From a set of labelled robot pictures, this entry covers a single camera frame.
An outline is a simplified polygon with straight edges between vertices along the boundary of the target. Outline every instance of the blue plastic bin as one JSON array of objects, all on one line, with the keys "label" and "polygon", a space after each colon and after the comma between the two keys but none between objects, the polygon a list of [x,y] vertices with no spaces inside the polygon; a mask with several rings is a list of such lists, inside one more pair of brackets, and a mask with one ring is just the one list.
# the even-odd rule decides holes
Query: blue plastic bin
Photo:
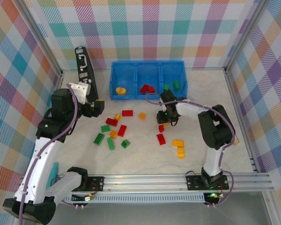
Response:
[{"label": "blue plastic bin", "polygon": [[[174,81],[178,80],[180,89],[175,91]],[[161,94],[165,84],[170,86],[176,97],[187,96],[187,79],[182,61],[138,61],[114,62],[111,67],[109,84],[112,100],[146,99],[140,93],[147,84],[153,86],[155,92]],[[116,88],[126,89],[126,95],[118,95]],[[159,99],[157,95],[150,95],[148,99]]]}]

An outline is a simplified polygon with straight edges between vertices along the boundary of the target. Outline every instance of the yellow round piece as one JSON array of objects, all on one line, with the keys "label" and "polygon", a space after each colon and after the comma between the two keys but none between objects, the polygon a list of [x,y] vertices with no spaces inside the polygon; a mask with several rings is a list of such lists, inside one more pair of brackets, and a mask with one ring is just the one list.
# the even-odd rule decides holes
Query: yellow round piece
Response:
[{"label": "yellow round piece", "polygon": [[125,95],[126,94],[126,89],[125,88],[116,88],[116,92],[118,95]]}]

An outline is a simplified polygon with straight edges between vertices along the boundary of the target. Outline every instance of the red lego brick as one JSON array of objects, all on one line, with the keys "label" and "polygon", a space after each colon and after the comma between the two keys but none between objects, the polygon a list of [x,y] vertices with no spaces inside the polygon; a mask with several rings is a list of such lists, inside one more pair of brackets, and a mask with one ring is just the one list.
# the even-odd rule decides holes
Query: red lego brick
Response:
[{"label": "red lego brick", "polygon": [[118,136],[124,137],[124,134],[126,132],[127,126],[121,125],[120,130],[118,131]]},{"label": "red lego brick", "polygon": [[148,91],[150,93],[155,93],[155,90],[154,90],[153,86],[148,87]]},{"label": "red lego brick", "polygon": [[111,118],[107,118],[106,124],[116,127],[118,125],[118,121]]},{"label": "red lego brick", "polygon": [[159,125],[158,129],[159,129],[159,132],[162,133],[164,131],[163,125]]},{"label": "red lego brick", "polygon": [[158,138],[158,141],[159,141],[159,144],[160,144],[160,145],[165,144],[165,138],[164,138],[163,134],[158,134],[158,135],[156,135],[156,136],[157,136],[157,138]]},{"label": "red lego brick", "polygon": [[122,116],[133,116],[133,110],[123,110]]},{"label": "red lego brick", "polygon": [[149,85],[145,84],[144,86],[142,86],[140,93],[141,94],[145,94],[148,91]]}]

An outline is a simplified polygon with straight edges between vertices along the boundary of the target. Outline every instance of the green lego brick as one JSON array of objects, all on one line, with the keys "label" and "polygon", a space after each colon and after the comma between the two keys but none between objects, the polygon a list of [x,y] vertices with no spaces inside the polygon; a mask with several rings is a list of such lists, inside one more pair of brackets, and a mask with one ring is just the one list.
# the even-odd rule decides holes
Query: green lego brick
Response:
[{"label": "green lego brick", "polygon": [[130,145],[130,142],[126,139],[122,142],[122,146],[125,148],[127,148]]},{"label": "green lego brick", "polygon": [[108,132],[111,130],[111,127],[109,125],[105,125],[105,126],[101,126],[101,131],[104,132]]},{"label": "green lego brick", "polygon": [[168,90],[168,89],[170,89],[170,86],[167,85],[167,84],[165,84],[164,87],[163,87],[163,89]]},{"label": "green lego brick", "polygon": [[180,89],[179,82],[177,80],[174,81],[174,89],[175,90],[179,90]]},{"label": "green lego brick", "polygon": [[96,139],[94,140],[94,143],[99,146],[101,144],[101,142],[103,141],[104,137],[105,137],[104,134],[99,133],[97,135]]},{"label": "green lego brick", "polygon": [[111,137],[107,138],[107,143],[110,150],[114,150],[114,143]]}]

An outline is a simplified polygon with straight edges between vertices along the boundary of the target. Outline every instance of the white table surface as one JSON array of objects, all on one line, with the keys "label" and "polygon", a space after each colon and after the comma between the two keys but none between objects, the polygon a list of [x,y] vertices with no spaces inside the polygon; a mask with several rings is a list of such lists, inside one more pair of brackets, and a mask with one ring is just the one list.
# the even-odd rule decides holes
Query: white table surface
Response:
[{"label": "white table surface", "polygon": [[[220,70],[186,70],[188,98],[202,105],[221,104],[230,117],[240,140],[236,146],[227,149],[222,167],[234,173],[252,172],[251,163],[239,123],[234,111],[228,87]],[[166,144],[160,146],[156,135],[159,134],[156,114],[161,106],[151,105],[145,100],[111,101],[109,95],[110,70],[95,71],[99,98],[105,100],[105,110],[99,117],[81,117],[72,135],[66,138],[56,161],[59,174],[64,174],[71,166],[88,170],[89,174],[169,174],[185,173],[194,170],[200,173],[206,158],[207,146],[201,136],[197,117],[180,117],[175,127],[165,128],[163,135]],[[67,72],[62,87],[68,82],[78,82],[77,72]],[[107,144],[109,132],[100,146],[93,143],[101,126],[107,118],[113,118],[122,110],[133,110],[133,117],[122,117],[117,127],[127,126],[124,137],[114,140],[116,149],[110,151]],[[146,119],[138,118],[145,113]],[[121,143],[128,139],[131,144],[124,149]],[[178,159],[177,148],[172,147],[173,139],[185,142],[185,158]]]}]

